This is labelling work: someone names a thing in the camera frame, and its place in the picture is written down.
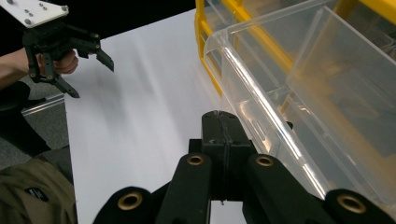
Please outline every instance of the black pants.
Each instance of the black pants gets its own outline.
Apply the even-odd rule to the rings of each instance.
[[[50,147],[21,114],[29,93],[29,86],[23,82],[0,91],[0,137],[34,157]]]

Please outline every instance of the hand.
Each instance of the hand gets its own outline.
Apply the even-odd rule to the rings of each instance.
[[[41,75],[46,74],[44,59],[42,54],[37,54],[38,66],[40,68]],[[71,74],[78,66],[78,58],[76,53],[71,49],[67,52],[60,61],[53,61],[53,66],[57,74]]]

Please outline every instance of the white tabletop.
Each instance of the white tabletop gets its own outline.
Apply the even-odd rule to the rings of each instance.
[[[92,55],[64,76],[78,222],[92,223],[110,196],[169,182],[201,116],[220,98],[198,58],[195,10],[102,40],[112,73]],[[212,203],[211,223],[246,223],[241,203]]]

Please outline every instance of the black mechanical linkage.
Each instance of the black mechanical linkage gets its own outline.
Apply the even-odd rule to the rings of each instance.
[[[100,36],[77,27],[67,25],[63,18],[25,29],[22,43],[29,61],[29,77],[33,82],[45,82],[54,85],[61,92],[79,98],[78,92],[56,73],[53,61],[61,60],[71,49],[78,56],[88,58],[96,54],[96,59],[114,71],[114,63],[101,49]],[[45,75],[41,74],[36,55],[41,53],[45,62]]]
[[[168,184],[152,194],[141,190],[140,202],[146,198],[148,205],[135,206],[134,198],[130,210],[122,209],[118,203],[136,193],[122,189],[93,223],[207,224],[211,201],[242,202],[247,224],[396,223],[348,189],[332,190],[324,200],[311,195],[281,161],[258,154],[239,119],[224,111],[202,116],[202,139],[190,140],[189,153]]]

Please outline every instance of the green fabric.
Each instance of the green fabric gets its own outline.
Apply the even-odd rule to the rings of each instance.
[[[40,200],[27,189],[39,189]],[[73,185],[50,163],[31,159],[0,171],[0,223],[77,223]]]

